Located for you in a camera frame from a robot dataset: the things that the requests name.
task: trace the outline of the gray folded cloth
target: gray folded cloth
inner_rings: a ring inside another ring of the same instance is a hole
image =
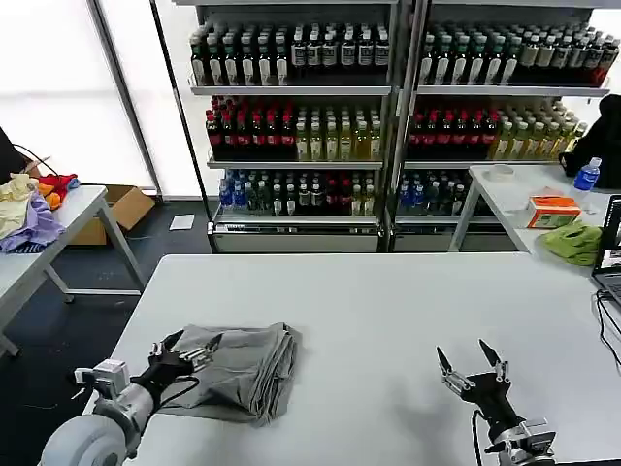
[[[173,350],[203,347],[222,333],[213,362],[194,374],[198,386],[159,412],[263,425],[286,412],[301,335],[284,323],[267,328],[188,325]],[[162,400],[187,388],[174,383]]]

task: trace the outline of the red cloth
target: red cloth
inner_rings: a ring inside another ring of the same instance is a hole
[[[72,180],[73,178],[77,178],[77,177],[78,175],[76,174],[58,175],[58,176],[46,175],[44,177],[40,177],[39,182],[53,186],[54,188],[53,192],[55,192],[56,194],[60,196],[60,202],[62,202],[65,199],[65,196],[67,195],[67,184],[69,184],[70,180]]]

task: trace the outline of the paper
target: paper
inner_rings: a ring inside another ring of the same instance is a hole
[[[171,223],[171,227],[169,228],[171,231],[173,230],[191,230],[192,224],[194,224],[194,215],[190,216],[175,216],[173,218],[173,222]]]

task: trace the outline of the laptop screen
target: laptop screen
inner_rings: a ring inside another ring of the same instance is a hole
[[[621,269],[621,196],[612,196],[600,243],[599,269]]]

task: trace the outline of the cardboard box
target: cardboard box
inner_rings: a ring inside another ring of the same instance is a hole
[[[155,203],[137,187],[107,184],[106,201],[113,211],[116,222],[123,231],[129,231],[138,223]],[[99,218],[93,218],[69,243],[76,246],[100,246],[108,242],[106,229]]]
[[[531,197],[527,228],[558,228],[572,223],[582,211],[571,197]]]

